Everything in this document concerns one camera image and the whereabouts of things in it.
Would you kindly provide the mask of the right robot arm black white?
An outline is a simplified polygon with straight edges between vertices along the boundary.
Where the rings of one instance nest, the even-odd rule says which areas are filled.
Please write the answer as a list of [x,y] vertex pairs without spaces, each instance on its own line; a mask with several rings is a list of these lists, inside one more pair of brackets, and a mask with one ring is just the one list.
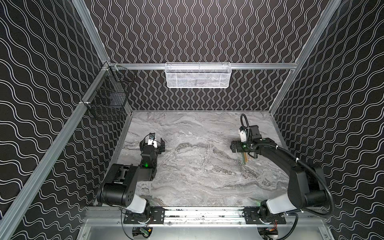
[[293,214],[301,210],[323,218],[334,213],[335,202],[321,167],[308,165],[270,138],[250,143],[232,141],[230,149],[234,153],[254,154],[254,158],[257,155],[268,158],[289,176],[285,194],[261,202],[260,221],[275,222],[283,213]]

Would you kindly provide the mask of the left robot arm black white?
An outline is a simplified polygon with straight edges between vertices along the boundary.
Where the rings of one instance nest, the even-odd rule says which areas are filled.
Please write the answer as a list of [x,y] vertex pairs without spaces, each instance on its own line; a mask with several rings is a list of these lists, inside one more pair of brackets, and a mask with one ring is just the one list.
[[113,164],[101,188],[98,190],[99,205],[120,207],[134,215],[150,217],[148,200],[136,194],[138,182],[153,181],[158,167],[158,156],[165,152],[165,141],[157,140],[149,133],[140,142],[141,162],[138,166]]

